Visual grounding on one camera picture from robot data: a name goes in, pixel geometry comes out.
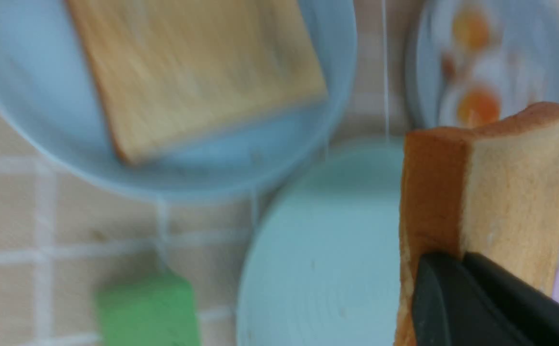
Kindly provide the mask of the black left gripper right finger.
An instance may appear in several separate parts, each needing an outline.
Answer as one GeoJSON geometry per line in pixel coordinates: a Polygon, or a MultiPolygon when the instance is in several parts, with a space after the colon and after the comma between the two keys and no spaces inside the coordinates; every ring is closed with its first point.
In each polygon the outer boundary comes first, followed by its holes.
{"type": "Polygon", "coordinates": [[[534,346],[559,346],[559,303],[482,254],[468,252],[463,265],[496,309],[534,346]]]}

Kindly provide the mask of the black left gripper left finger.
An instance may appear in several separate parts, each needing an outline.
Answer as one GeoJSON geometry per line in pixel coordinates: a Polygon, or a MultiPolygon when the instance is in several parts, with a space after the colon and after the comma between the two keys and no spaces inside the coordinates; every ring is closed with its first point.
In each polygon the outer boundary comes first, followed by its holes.
{"type": "Polygon", "coordinates": [[[461,261],[420,257],[411,305],[418,346],[532,346],[461,261]]]}

